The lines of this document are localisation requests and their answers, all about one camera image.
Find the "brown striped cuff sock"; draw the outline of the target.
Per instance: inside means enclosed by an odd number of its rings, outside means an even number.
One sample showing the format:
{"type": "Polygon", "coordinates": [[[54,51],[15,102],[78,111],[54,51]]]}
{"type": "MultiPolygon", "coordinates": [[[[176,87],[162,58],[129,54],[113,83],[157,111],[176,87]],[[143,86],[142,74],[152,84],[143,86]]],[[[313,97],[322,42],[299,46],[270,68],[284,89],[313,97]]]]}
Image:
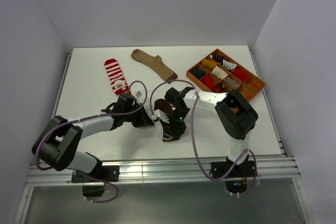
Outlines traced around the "brown striped cuff sock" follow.
{"type": "MultiPolygon", "coordinates": [[[[163,111],[168,117],[173,114],[173,109],[170,103],[165,99],[157,99],[154,103],[154,110],[161,110],[163,111]]],[[[170,130],[168,129],[169,123],[165,123],[163,121],[159,121],[163,128],[163,142],[172,142],[174,137],[170,130]]]]}

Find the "tan beige sock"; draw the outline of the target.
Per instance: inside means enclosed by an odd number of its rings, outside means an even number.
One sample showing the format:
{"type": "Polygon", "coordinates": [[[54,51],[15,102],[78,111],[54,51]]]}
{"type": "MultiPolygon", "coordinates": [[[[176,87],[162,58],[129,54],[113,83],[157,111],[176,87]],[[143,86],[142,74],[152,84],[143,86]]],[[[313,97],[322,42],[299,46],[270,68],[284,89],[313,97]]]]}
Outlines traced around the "tan beige sock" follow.
{"type": "Polygon", "coordinates": [[[152,69],[164,81],[177,79],[177,74],[162,61],[159,55],[151,56],[140,49],[135,49],[131,54],[131,58],[152,69]]]}

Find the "argyle patterned sock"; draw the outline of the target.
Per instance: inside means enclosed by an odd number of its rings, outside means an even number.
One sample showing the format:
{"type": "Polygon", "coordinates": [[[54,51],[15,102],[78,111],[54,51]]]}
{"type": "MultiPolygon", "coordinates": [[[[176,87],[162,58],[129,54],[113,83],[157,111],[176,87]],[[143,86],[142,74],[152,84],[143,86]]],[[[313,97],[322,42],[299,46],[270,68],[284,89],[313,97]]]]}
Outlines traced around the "argyle patterned sock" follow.
{"type": "Polygon", "coordinates": [[[212,88],[212,91],[214,93],[226,93],[226,92],[228,92],[226,86],[222,82],[215,84],[214,87],[212,88]]]}

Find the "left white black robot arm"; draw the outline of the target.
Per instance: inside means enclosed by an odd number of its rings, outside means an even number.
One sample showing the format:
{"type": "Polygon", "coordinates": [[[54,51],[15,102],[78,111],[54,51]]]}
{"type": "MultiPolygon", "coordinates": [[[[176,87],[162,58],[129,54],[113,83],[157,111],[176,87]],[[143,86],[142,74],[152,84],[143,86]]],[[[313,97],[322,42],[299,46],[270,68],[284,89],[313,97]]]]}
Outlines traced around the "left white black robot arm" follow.
{"type": "Polygon", "coordinates": [[[82,172],[91,182],[102,180],[107,172],[97,157],[77,150],[79,142],[97,133],[115,130],[124,123],[134,128],[153,126],[142,104],[131,94],[122,94],[118,100],[102,109],[98,115],[70,120],[54,116],[32,146],[32,153],[38,160],[47,163],[57,171],[64,169],[82,172]]]}

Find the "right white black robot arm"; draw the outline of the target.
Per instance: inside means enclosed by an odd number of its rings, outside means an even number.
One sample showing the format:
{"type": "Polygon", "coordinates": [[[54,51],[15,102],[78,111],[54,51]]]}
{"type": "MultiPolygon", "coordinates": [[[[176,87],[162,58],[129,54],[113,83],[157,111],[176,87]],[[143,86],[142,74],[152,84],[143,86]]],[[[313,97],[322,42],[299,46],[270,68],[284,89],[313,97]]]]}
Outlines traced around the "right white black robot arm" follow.
{"type": "Polygon", "coordinates": [[[195,91],[186,87],[182,91],[170,88],[164,99],[154,103],[154,113],[163,127],[164,142],[177,141],[186,131],[184,122],[188,114],[194,115],[196,108],[218,115],[224,130],[230,137],[230,149],[224,162],[228,173],[240,176],[255,164],[248,161],[249,136],[258,120],[258,114],[237,91],[212,93],[195,91]]]}

